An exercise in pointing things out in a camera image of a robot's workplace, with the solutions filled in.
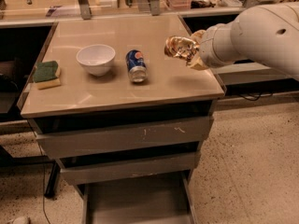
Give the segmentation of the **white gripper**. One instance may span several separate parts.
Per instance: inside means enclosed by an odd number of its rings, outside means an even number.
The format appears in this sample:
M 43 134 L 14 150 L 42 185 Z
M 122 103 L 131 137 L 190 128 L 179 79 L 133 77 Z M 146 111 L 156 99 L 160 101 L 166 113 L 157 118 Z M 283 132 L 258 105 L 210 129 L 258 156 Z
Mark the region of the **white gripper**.
M 200 44 L 200 57 L 194 57 L 186 65 L 194 70 L 206 70 L 207 66 L 218 68 L 233 64 L 238 58 L 231 40 L 232 24 L 220 23 L 191 35 L 191 40 Z

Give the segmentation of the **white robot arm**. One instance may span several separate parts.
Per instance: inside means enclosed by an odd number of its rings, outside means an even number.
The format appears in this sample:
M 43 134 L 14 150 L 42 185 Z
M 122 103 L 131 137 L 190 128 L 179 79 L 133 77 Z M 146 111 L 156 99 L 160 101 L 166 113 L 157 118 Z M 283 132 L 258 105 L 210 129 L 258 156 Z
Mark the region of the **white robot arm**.
M 210 68 L 249 59 L 299 80 L 299 3 L 251 7 L 209 27 L 195 57 Z

